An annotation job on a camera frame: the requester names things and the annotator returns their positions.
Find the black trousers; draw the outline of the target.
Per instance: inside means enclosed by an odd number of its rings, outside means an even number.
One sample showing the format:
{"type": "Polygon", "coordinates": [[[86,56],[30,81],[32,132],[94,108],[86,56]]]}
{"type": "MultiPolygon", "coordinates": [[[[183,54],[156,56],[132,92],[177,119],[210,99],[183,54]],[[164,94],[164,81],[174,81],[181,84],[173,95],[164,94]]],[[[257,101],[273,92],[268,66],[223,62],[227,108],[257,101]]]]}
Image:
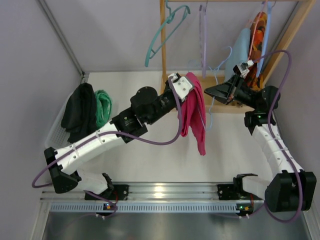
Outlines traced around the black trousers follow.
{"type": "Polygon", "coordinates": [[[69,97],[61,120],[61,127],[69,133],[69,143],[75,143],[97,130],[96,111],[92,85],[80,84],[69,97]]]}

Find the light blue hanger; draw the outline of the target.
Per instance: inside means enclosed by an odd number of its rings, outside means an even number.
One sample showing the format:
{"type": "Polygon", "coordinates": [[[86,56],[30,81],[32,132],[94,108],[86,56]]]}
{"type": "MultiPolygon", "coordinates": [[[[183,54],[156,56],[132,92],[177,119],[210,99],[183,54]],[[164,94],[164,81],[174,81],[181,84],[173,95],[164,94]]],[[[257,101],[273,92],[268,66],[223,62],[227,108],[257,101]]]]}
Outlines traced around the light blue hanger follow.
{"type": "MultiPolygon", "coordinates": [[[[231,57],[232,55],[232,52],[233,52],[233,48],[231,46],[227,46],[224,48],[225,49],[229,49],[229,54],[227,56],[227,58],[225,58],[224,60],[222,60],[220,62],[220,64],[215,67],[215,68],[212,68],[211,66],[208,66],[208,69],[211,71],[211,73],[213,73],[213,76],[214,76],[214,79],[215,79],[215,83],[218,84],[218,77],[217,77],[217,73],[218,71],[220,71],[221,67],[225,64],[225,62],[231,57]]],[[[187,72],[190,72],[191,71],[191,67],[194,66],[194,67],[198,67],[200,64],[199,64],[199,61],[198,60],[195,60],[195,59],[191,59],[188,61],[187,63],[187,72]]],[[[208,114],[210,116],[210,124],[209,124],[209,127],[206,126],[205,124],[205,121],[204,121],[204,118],[201,116],[200,117],[200,120],[201,120],[201,123],[202,123],[202,126],[204,128],[204,130],[207,132],[207,131],[210,131],[212,129],[212,126],[213,126],[213,112],[212,112],[212,108],[215,104],[215,97],[213,97],[212,101],[211,101],[211,104],[209,106],[209,109],[208,109],[208,114]]]]}

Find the lilac hanger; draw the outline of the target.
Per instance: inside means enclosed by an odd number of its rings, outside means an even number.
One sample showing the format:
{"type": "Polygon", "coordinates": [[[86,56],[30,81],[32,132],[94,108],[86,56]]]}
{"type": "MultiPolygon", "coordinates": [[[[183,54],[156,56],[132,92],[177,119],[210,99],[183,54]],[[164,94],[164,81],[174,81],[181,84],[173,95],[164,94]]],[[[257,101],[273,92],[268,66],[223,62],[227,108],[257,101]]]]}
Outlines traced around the lilac hanger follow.
{"type": "Polygon", "coordinates": [[[207,72],[207,7],[208,1],[199,6],[199,48],[201,58],[202,78],[206,77],[207,72]]]}

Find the pink trousers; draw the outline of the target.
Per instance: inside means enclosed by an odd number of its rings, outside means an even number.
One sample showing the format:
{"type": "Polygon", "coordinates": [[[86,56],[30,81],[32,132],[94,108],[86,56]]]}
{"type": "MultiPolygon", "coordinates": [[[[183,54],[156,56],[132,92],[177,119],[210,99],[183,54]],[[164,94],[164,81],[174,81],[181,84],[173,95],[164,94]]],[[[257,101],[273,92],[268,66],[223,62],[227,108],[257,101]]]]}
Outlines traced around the pink trousers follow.
{"type": "Polygon", "coordinates": [[[197,142],[197,149],[201,156],[206,155],[206,107],[203,96],[203,89],[199,79],[188,72],[186,78],[190,80],[194,88],[187,95],[186,100],[181,106],[182,130],[180,135],[186,137],[191,128],[192,134],[197,142]]]}

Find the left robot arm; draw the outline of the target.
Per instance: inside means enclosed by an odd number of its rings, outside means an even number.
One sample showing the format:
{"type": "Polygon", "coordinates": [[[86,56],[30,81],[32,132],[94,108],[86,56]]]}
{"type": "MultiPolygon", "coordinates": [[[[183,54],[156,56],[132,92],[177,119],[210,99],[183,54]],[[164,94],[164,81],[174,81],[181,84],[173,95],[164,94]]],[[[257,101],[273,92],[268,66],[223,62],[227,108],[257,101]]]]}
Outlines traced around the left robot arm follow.
{"type": "Polygon", "coordinates": [[[90,173],[81,166],[101,153],[128,144],[133,140],[151,145],[165,146],[177,137],[164,142],[142,138],[160,118],[176,108],[182,114],[182,103],[191,86],[183,79],[172,75],[166,82],[165,91],[159,95],[150,86],[140,88],[130,98],[130,107],[98,127],[98,103],[93,87],[83,83],[67,100],[61,127],[69,133],[69,146],[44,151],[54,191],[67,193],[77,187],[95,195],[108,196],[114,188],[106,173],[90,173]]]}

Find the teal hanger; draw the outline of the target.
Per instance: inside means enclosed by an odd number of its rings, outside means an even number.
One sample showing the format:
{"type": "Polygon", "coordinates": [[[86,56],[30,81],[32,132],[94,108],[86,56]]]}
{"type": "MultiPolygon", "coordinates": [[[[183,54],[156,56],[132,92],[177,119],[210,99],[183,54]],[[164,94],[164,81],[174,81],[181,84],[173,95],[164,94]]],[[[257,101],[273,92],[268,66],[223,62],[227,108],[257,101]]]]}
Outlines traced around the teal hanger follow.
{"type": "Polygon", "coordinates": [[[149,47],[147,49],[144,66],[149,67],[150,61],[161,52],[161,65],[166,68],[166,43],[180,27],[180,25],[186,20],[186,18],[191,14],[191,9],[188,5],[182,4],[175,9],[172,9],[169,5],[169,0],[160,0],[159,1],[159,13],[160,13],[160,26],[156,33],[154,34],[149,47]],[[173,28],[171,32],[166,33],[167,25],[170,25],[175,21],[177,12],[182,11],[182,16],[177,25],[173,28]]]}

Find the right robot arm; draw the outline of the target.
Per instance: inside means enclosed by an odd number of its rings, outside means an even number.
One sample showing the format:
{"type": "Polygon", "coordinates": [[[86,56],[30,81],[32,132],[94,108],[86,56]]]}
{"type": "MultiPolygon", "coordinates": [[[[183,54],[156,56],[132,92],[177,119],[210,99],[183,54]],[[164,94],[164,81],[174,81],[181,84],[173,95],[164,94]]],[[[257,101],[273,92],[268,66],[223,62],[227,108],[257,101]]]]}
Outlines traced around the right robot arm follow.
{"type": "Polygon", "coordinates": [[[272,213],[309,210],[317,178],[295,161],[279,134],[270,113],[278,107],[278,88],[270,85],[254,91],[242,77],[234,75],[225,83],[206,88],[204,93],[225,105],[237,101],[253,109],[245,113],[244,125],[260,146],[273,179],[264,180],[254,173],[239,174],[233,179],[237,190],[264,200],[272,213]]]}

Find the green trousers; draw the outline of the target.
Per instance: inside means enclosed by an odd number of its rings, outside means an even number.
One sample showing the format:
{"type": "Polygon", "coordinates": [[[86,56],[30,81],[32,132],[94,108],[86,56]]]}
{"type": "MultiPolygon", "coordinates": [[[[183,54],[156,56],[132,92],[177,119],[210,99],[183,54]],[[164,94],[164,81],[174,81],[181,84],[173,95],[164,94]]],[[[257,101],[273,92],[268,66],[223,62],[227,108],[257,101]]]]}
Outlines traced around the green trousers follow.
{"type": "Polygon", "coordinates": [[[94,95],[96,98],[96,125],[99,129],[110,120],[113,103],[105,90],[97,90],[94,95]]]}

